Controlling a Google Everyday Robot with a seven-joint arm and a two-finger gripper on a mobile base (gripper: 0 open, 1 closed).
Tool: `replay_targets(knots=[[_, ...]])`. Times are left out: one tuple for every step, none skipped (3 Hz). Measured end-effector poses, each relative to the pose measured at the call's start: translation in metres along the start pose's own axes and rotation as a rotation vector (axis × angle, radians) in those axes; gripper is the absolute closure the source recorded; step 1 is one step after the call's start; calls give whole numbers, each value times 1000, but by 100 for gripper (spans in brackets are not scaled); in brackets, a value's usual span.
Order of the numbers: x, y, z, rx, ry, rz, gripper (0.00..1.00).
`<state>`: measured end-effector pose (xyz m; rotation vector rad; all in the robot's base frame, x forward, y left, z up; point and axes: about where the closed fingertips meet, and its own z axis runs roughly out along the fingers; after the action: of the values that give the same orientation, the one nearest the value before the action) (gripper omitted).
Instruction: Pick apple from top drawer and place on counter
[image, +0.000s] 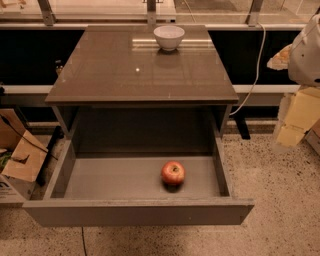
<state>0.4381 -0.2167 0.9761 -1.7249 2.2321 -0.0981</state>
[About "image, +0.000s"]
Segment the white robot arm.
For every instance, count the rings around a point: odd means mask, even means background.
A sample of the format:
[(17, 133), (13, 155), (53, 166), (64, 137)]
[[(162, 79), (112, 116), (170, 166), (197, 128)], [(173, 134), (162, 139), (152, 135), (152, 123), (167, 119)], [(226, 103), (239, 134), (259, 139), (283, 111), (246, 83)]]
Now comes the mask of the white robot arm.
[(283, 97), (275, 143), (285, 148), (299, 144), (320, 119), (320, 14), (314, 15), (290, 45), (268, 62), (274, 70), (288, 70), (289, 79), (300, 85), (297, 92)]

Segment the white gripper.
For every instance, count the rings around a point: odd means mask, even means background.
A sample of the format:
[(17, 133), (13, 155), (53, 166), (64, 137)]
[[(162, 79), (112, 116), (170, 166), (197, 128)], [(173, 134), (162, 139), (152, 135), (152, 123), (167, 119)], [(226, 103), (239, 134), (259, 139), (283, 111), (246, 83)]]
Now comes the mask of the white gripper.
[[(282, 48), (267, 62), (273, 70), (288, 68), (291, 44)], [(286, 148), (299, 144), (305, 133), (320, 119), (320, 89), (306, 87), (294, 94), (286, 94), (280, 103), (275, 142)]]

